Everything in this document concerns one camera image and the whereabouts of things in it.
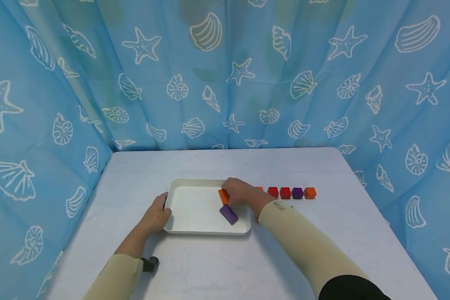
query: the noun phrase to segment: red block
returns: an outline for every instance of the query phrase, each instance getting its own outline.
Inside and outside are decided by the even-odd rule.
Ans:
[[[290,191],[290,187],[281,187],[280,188],[280,198],[282,199],[290,199],[292,196],[292,192]]]
[[[275,198],[278,198],[278,188],[275,187],[275,186],[269,187],[268,190],[267,190],[267,193],[268,193],[270,196],[273,196],[273,197],[275,197]]]
[[[303,195],[305,196],[305,199],[314,199],[315,196],[317,195],[316,190],[314,189],[314,187],[305,187],[304,191],[303,191]]]

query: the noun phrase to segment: white tray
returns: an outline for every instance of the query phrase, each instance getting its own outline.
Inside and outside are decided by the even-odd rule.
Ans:
[[[165,207],[172,216],[165,225],[169,233],[243,235],[250,230],[248,208],[233,209],[238,221],[230,225],[219,212],[222,201],[218,195],[225,180],[185,179],[172,181]]]

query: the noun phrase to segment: black object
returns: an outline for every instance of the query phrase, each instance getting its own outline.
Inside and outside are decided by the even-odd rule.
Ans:
[[[158,265],[160,264],[158,258],[155,256],[150,257],[150,259],[145,259],[142,257],[143,261],[143,272],[147,273],[155,273],[155,271],[158,269]]]

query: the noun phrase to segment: beige arm sleeve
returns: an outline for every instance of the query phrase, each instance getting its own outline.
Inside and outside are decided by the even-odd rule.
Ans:
[[[272,233],[305,275],[318,299],[323,286],[339,275],[367,275],[322,231],[282,201],[268,203],[259,222]]]
[[[83,300],[129,300],[142,274],[143,261],[112,255]]]

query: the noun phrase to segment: cube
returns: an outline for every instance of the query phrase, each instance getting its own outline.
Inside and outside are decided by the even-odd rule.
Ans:
[[[290,187],[280,187],[280,198],[290,199],[291,196],[292,192],[290,191]]]
[[[304,191],[303,191],[303,195],[305,196],[305,199],[314,199],[315,196],[317,195],[317,192],[314,188],[312,187],[305,187]]]
[[[270,196],[273,196],[273,197],[275,197],[275,198],[278,198],[278,188],[275,187],[275,186],[269,187],[268,190],[267,190],[267,193],[268,193]]]
[[[303,191],[301,187],[294,187],[292,189],[292,198],[301,199],[303,197]]]
[[[235,224],[235,222],[238,221],[237,215],[235,215],[235,212],[233,212],[230,207],[228,207],[228,205],[224,205],[222,208],[220,208],[220,213],[231,225]]]

